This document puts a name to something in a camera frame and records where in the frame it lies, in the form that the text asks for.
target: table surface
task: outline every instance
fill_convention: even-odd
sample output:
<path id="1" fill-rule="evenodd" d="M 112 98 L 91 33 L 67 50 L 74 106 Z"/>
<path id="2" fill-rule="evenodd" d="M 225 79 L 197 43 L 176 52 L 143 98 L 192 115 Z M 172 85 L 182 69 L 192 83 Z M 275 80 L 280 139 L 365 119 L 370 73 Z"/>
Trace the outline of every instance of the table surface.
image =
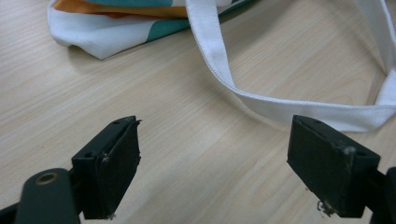
<path id="1" fill-rule="evenodd" d="M 0 206 L 31 175 L 131 115 L 142 160 L 112 221 L 368 223 L 327 217 L 290 169 L 290 124 L 249 111 L 210 74 L 190 30 L 104 61 L 51 38 L 48 1 L 0 2 Z M 389 1 L 391 12 L 396 2 Z M 385 78 L 351 0 L 253 1 L 221 18 L 235 83 L 274 97 L 371 105 Z M 346 133 L 396 165 L 396 119 Z"/>

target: teal fabric stripe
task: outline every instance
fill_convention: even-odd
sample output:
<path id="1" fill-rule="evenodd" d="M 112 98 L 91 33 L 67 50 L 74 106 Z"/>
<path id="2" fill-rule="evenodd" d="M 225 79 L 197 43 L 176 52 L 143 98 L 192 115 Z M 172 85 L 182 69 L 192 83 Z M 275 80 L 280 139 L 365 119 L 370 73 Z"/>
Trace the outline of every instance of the teal fabric stripe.
<path id="1" fill-rule="evenodd" d="M 84 0 L 105 6 L 117 7 L 170 7 L 172 0 Z"/>
<path id="2" fill-rule="evenodd" d="M 245 0 L 242 1 L 241 3 L 228 8 L 227 10 L 221 12 L 219 15 L 223 15 L 229 11 L 232 11 L 234 9 L 237 9 L 241 6 L 243 6 L 244 4 L 246 4 L 247 2 L 250 2 L 252 0 Z M 185 30 L 187 28 L 190 27 L 189 21 L 187 19 L 181 19 L 181 20 L 167 20 L 167 21 L 155 21 L 152 26 L 151 29 L 148 33 L 148 40 L 147 42 L 168 36 L 168 35 L 172 35 L 174 33 L 177 33 L 179 31 Z"/>

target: white bag strap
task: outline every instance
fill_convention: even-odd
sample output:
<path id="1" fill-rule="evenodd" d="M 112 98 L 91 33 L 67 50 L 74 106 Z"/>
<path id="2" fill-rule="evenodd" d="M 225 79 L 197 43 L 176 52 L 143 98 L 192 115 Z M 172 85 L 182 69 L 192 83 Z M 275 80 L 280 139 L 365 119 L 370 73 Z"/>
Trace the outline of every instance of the white bag strap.
<path id="1" fill-rule="evenodd" d="M 373 31 L 388 72 L 375 105 L 336 105 L 276 99 L 239 90 L 233 83 L 215 0 L 186 0 L 195 40 L 213 75 L 259 115 L 291 122 L 293 115 L 320 119 L 339 131 L 368 132 L 396 112 L 395 34 L 385 0 L 355 0 Z"/>

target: wooden table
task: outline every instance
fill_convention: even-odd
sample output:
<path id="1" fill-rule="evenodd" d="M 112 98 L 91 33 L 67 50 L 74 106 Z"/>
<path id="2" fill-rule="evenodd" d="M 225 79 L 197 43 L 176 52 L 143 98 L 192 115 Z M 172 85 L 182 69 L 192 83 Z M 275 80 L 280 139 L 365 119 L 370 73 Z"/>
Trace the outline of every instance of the wooden table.
<path id="1" fill-rule="evenodd" d="M 249 111 L 210 74 L 190 30 L 104 61 L 51 38 L 44 0 L 0 3 L 0 207 L 31 175 L 136 115 L 142 161 L 110 221 L 368 223 L 327 217 L 286 163 L 289 123 Z M 392 12 L 396 2 L 389 1 Z M 385 78 L 352 1 L 254 1 L 221 19 L 236 84 L 274 97 L 371 105 Z M 346 133 L 396 165 L 396 119 Z"/>

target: orange fabric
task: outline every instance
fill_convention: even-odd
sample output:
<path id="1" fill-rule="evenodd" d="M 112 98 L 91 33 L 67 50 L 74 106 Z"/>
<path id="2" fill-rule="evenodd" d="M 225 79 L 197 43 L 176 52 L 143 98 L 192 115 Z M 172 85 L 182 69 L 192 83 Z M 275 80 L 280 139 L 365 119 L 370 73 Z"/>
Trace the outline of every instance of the orange fabric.
<path id="1" fill-rule="evenodd" d="M 81 0 L 58 0 L 53 7 L 59 11 L 101 14 L 113 18 L 131 14 L 162 18 L 187 18 L 186 8 L 184 7 L 113 7 L 88 3 Z"/>

